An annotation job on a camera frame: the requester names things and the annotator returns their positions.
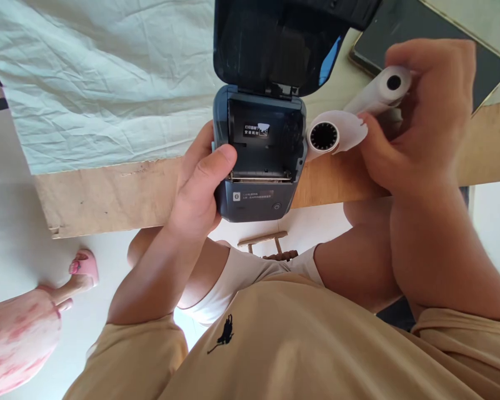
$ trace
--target smartphone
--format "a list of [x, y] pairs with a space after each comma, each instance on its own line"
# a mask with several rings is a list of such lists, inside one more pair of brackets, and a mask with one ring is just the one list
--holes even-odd
[[422, 0], [383, 0], [372, 23], [358, 37], [349, 57], [370, 74], [385, 68], [385, 52], [415, 38], [470, 39], [476, 42], [474, 112], [500, 84], [500, 53]]

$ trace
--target wooden board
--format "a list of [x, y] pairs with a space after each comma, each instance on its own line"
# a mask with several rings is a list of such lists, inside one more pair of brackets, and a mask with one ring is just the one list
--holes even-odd
[[[163, 225], [180, 158], [34, 176], [53, 238]], [[500, 104], [481, 108], [459, 159], [462, 186], [500, 181]], [[359, 150], [306, 165], [293, 207], [341, 203], [387, 192], [369, 178]]]

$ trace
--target hand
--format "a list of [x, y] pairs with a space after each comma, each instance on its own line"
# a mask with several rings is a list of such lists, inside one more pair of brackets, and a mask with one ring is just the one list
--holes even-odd
[[393, 195], [457, 186], [456, 155], [472, 114], [476, 45], [464, 40], [415, 39], [392, 46], [386, 65], [414, 74], [401, 105], [403, 134], [389, 142], [373, 116], [361, 152], [371, 178]]
[[213, 122], [209, 121], [183, 156], [166, 228], [187, 238], [205, 239], [221, 221], [213, 194], [237, 160], [237, 151], [229, 144], [211, 153], [212, 141]]

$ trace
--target paper roll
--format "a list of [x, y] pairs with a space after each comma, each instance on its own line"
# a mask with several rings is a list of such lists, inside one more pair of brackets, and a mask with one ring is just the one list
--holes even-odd
[[307, 130], [306, 162], [323, 154], [350, 150], [367, 136], [363, 120], [345, 111], [327, 111], [315, 118]]
[[411, 86], [411, 72], [404, 67], [384, 69], [363, 89], [344, 111], [359, 114], [368, 112], [374, 116], [397, 106]]

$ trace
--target printer lid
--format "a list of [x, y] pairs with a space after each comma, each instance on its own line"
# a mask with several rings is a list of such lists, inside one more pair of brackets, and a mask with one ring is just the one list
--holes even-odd
[[364, 30], [380, 1], [216, 0], [215, 72], [256, 94], [311, 94], [328, 80], [348, 29]]

